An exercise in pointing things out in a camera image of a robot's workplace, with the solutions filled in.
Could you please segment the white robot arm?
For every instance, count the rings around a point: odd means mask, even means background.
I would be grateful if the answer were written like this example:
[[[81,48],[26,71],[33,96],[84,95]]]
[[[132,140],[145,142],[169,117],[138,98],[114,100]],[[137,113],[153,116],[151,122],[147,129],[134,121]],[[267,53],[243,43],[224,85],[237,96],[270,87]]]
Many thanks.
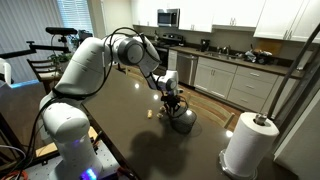
[[[114,62],[138,66],[150,88],[178,94],[178,72],[163,76],[154,71],[160,64],[152,43],[142,35],[89,37],[73,54],[61,79],[40,102],[44,127],[62,161],[50,172],[49,180],[96,180],[102,169],[88,135],[90,124],[80,104],[96,94],[106,79],[105,67]]]

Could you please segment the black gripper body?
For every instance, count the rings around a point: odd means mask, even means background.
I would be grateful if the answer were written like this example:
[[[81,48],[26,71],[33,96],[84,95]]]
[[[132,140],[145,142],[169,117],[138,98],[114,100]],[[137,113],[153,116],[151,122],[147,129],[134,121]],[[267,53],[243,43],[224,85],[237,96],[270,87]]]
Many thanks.
[[[181,102],[181,98],[178,95],[163,95],[161,100],[169,107],[176,107]]]

